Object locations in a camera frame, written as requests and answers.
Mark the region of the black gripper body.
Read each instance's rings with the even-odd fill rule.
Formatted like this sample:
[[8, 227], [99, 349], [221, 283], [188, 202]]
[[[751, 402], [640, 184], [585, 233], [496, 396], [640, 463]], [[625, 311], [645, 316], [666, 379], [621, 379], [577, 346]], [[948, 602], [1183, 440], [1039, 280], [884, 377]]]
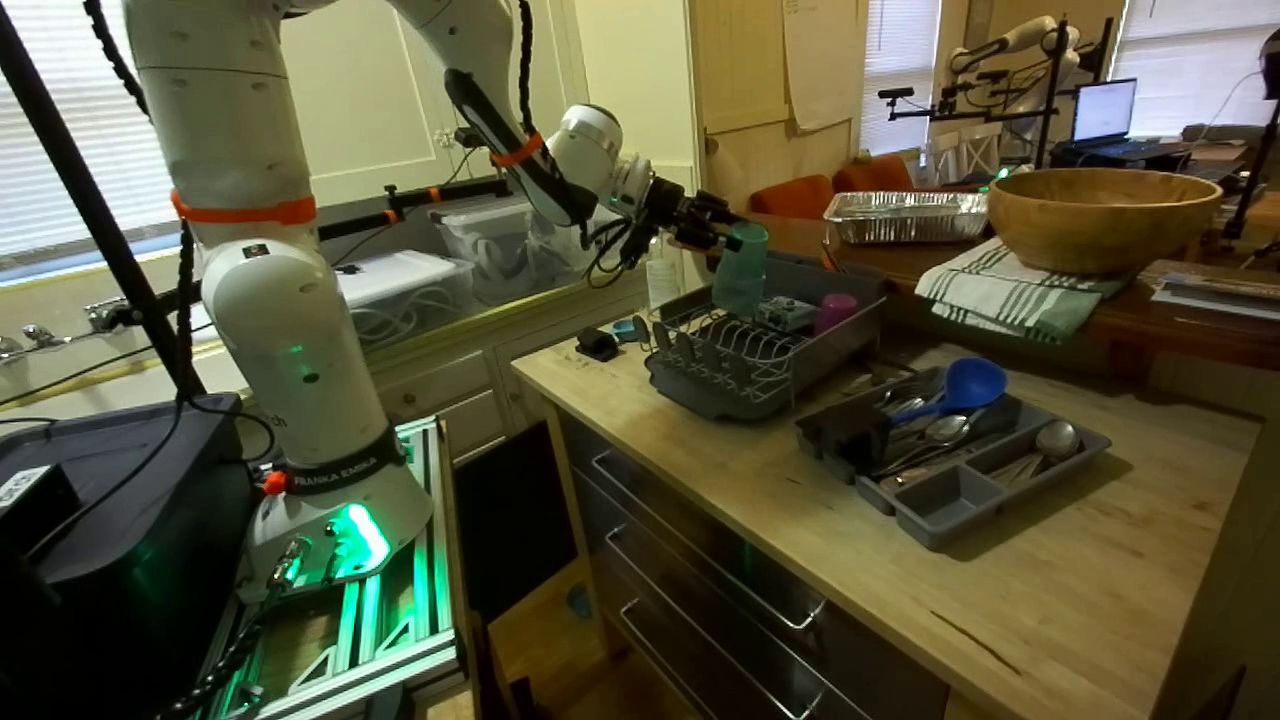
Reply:
[[685, 244], [685, 233], [693, 227], [728, 227], [728, 226], [704, 226], [695, 214], [693, 214], [693, 196], [695, 191], [685, 191], [682, 184], [658, 177], [648, 196], [645, 196], [645, 210], [640, 210], [640, 222], [654, 227], [654, 233], [669, 233], [675, 244]]

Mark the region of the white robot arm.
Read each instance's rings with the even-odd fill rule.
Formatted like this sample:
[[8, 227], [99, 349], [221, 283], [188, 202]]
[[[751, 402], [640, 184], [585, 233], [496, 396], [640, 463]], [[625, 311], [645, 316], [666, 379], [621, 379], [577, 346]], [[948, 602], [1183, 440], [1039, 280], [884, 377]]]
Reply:
[[[327, 0], [123, 0], [134, 67], [156, 128], [172, 210], [203, 244], [199, 300], [282, 446], [245, 582], [311, 593], [381, 573], [434, 499], [399, 455], [335, 268], [318, 248], [318, 196], [282, 23]], [[597, 103], [538, 133], [514, 114], [514, 18], [501, 0], [390, 0], [445, 65], [445, 93], [492, 165], [552, 227], [601, 210], [627, 226], [634, 265], [658, 238], [728, 242], [732, 210], [621, 153]]]

